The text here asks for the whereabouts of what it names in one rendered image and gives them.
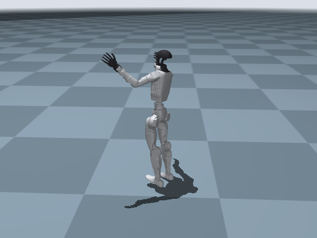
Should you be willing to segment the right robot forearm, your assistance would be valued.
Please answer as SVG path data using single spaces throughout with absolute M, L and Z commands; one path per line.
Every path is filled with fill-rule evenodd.
M 156 70 L 158 70 L 158 69 L 160 68 L 160 66 L 156 65 L 156 63 L 155 63 L 155 64 L 154 64 L 154 68 L 155 68 Z

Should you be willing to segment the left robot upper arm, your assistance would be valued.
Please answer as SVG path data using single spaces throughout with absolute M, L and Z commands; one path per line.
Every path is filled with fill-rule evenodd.
M 139 87 L 139 86 L 142 86 L 142 85 L 144 85 L 144 84 L 147 84 L 147 83 L 149 83 L 149 82 L 156 82 L 159 78 L 160 78 L 161 76 L 160 76 L 160 74 L 158 73 L 158 72 L 151 72 L 151 73 L 149 73 L 148 75 L 146 75 L 146 76 L 144 76 L 144 77 L 142 77 L 138 82 L 138 85 L 137 86 L 133 86 L 132 84 L 131 84 L 131 86 L 133 86 L 133 87 Z

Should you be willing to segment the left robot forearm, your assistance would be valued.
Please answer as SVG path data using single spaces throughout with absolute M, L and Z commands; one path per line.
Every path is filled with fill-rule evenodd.
M 132 84 L 133 86 L 138 85 L 138 80 L 133 78 L 129 73 L 126 72 L 126 70 L 122 69 L 120 66 L 116 69 L 120 75 L 123 76 L 126 82 Z

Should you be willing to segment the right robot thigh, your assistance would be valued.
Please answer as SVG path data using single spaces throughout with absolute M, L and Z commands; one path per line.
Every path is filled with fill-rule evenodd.
M 170 113 L 167 112 L 166 118 L 163 121 L 159 122 L 158 125 L 158 135 L 161 143 L 161 149 L 163 151 L 168 151 L 170 149 L 170 144 L 167 141 L 167 131 L 168 131 L 168 124 L 166 121 L 169 121 L 170 119 Z

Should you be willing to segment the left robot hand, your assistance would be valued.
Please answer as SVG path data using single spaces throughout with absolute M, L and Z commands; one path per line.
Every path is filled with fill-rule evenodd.
M 105 54 L 104 54 L 104 56 L 106 57 L 106 58 L 108 58 L 109 60 L 107 60 L 106 58 L 104 58 L 104 57 L 102 57 L 102 58 L 104 58 L 106 61 L 104 61 L 103 59 L 101 59 L 103 62 L 105 62 L 106 64 L 108 64 L 110 67 L 113 67 L 113 69 L 116 71 L 116 72 L 118 72 L 116 69 L 120 66 L 118 63 L 117 63 L 117 61 L 116 61 L 116 58 L 115 58 L 115 56 L 114 56 L 114 54 L 113 53 L 111 53 L 112 54 L 112 56 L 113 56 L 113 58 L 108 54 L 108 53 L 106 53 L 108 56 L 106 56 Z M 121 66 L 120 66 L 121 67 Z

